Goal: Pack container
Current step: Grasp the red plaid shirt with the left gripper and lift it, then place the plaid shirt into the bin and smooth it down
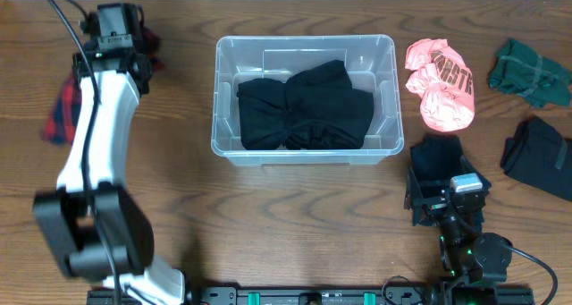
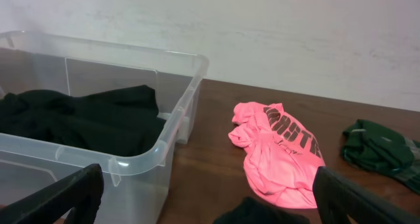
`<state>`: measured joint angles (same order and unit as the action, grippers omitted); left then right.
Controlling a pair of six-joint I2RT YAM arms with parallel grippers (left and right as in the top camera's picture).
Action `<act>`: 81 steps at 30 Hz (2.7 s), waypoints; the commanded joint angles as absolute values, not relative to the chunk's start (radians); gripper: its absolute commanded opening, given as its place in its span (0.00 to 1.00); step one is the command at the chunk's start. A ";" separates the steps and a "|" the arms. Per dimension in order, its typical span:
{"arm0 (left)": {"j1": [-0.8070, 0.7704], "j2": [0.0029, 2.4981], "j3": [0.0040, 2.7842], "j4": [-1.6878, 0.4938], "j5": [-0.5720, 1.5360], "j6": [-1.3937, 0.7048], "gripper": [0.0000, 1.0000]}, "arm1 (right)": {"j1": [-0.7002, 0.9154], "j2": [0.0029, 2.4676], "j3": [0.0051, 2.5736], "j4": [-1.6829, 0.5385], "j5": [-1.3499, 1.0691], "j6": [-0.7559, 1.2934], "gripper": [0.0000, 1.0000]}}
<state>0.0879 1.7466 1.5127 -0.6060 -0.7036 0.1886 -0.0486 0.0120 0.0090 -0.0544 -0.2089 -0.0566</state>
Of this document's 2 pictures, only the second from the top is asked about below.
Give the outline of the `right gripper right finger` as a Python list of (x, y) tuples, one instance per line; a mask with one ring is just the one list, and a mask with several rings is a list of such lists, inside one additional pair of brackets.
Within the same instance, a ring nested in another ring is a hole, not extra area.
[(419, 218), (321, 166), (312, 186), (322, 223), (419, 224)]

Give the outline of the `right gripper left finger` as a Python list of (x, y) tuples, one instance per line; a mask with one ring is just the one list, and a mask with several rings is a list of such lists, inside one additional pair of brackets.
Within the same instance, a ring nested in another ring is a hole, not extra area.
[(2, 224), (94, 223), (104, 192), (99, 164), (91, 164), (17, 202), (1, 208)]

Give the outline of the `dark green garment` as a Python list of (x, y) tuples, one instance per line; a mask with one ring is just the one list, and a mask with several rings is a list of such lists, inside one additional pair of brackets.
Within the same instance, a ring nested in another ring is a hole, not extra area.
[(341, 156), (348, 163), (399, 181), (419, 194), (419, 142), (369, 120), (343, 131)]

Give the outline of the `pink printed t-shirt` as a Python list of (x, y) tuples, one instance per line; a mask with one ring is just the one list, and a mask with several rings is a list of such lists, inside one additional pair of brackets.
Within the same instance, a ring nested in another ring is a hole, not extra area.
[(249, 186), (263, 200), (290, 209), (315, 209), (314, 178), (324, 166), (315, 136), (281, 103), (234, 107), (232, 143), (245, 150)]

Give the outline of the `black garment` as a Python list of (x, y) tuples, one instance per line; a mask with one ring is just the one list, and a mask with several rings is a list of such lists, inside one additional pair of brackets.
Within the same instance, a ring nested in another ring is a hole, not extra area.
[(165, 125), (158, 114), (146, 85), (84, 97), (32, 90), (1, 99), (1, 132), (130, 157), (154, 146)]

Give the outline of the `dark navy shorts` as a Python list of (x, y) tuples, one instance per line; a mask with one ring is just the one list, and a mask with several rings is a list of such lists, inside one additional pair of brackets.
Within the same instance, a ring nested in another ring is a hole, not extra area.
[(305, 216), (271, 208), (247, 196), (213, 224), (310, 224), (310, 221)]

